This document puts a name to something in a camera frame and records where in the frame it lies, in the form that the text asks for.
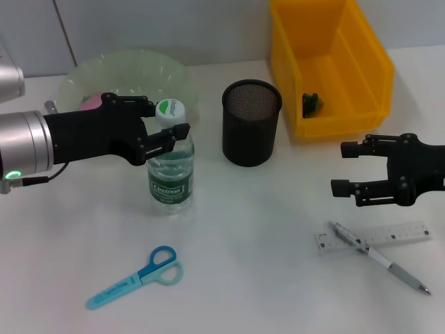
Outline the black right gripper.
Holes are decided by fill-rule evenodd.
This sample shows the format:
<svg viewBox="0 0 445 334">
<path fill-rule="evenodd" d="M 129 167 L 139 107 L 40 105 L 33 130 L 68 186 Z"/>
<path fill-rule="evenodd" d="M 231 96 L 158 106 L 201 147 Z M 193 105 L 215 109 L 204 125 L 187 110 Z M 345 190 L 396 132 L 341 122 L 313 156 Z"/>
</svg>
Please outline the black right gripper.
<svg viewBox="0 0 445 334">
<path fill-rule="evenodd" d="M 395 203 L 407 207 L 424 193 L 444 190 L 444 146 L 425 144 L 416 134 L 399 137 L 367 134 L 361 143 L 343 142 L 341 155 L 343 158 L 388 157 L 389 182 L 331 180 L 332 195 L 354 196 L 358 207 Z"/>
</svg>

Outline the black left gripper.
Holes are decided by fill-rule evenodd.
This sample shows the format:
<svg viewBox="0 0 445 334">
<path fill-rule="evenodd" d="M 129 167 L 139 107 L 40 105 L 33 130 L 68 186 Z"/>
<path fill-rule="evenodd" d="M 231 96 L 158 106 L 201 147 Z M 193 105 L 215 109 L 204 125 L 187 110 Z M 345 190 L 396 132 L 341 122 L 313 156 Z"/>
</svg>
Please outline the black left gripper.
<svg viewBox="0 0 445 334">
<path fill-rule="evenodd" d="M 45 115 L 54 151 L 54 164 L 115 155 L 133 166 L 172 152 L 191 126 L 174 125 L 147 135 L 142 118 L 152 118 L 156 105 L 147 96 L 101 95 L 96 109 Z"/>
</svg>

